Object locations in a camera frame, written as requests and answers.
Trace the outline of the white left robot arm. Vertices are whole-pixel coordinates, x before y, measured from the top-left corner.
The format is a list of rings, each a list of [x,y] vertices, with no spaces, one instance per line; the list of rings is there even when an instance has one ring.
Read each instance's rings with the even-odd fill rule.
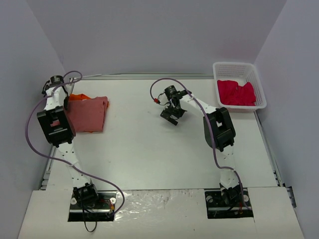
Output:
[[[44,110],[36,114],[47,141],[56,147],[66,161],[72,179],[73,198],[80,206],[95,208],[100,203],[100,195],[92,180],[81,172],[73,139],[75,129],[68,118],[66,107],[69,100],[68,88],[60,75],[52,76],[42,91],[47,97]]]

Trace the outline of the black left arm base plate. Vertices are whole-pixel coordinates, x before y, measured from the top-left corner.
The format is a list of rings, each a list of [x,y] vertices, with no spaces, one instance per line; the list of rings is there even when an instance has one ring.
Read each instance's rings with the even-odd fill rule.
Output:
[[[70,200],[68,222],[112,222],[114,220],[116,192],[99,191],[99,199],[92,205],[85,205],[72,196]]]

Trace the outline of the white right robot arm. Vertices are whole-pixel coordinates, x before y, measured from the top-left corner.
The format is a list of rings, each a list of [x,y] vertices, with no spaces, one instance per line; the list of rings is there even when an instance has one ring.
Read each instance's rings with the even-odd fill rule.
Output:
[[[168,102],[160,116],[173,125],[177,125],[177,120],[187,111],[203,116],[205,140],[213,149],[213,158],[220,170],[221,200],[228,206],[239,202],[240,180],[233,156],[236,132],[228,109],[213,107],[187,90],[178,91],[173,85],[167,87],[163,95]]]

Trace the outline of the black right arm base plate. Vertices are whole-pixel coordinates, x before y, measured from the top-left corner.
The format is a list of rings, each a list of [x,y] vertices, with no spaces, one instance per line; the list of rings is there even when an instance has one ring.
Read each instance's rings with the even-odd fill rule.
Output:
[[[208,219],[241,219],[253,218],[248,190],[244,190],[244,202],[240,190],[226,194],[218,189],[205,190],[206,214]]]

